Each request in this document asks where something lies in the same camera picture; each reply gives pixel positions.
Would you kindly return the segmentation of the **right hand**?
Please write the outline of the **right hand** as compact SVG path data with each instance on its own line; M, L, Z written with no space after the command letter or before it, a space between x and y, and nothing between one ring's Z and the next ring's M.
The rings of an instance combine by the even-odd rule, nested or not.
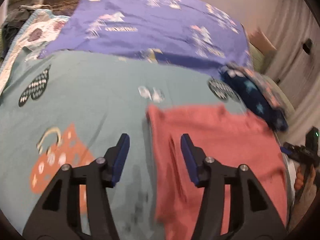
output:
M317 186L314 184L314 180L316 177L316 170L313 165L310 166L310 174L308 176L308 185L305 186L308 191L315 191L317 192ZM304 186L304 175L302 173L302 167L299 166L296 171L296 179L294 183L294 189L298 192Z

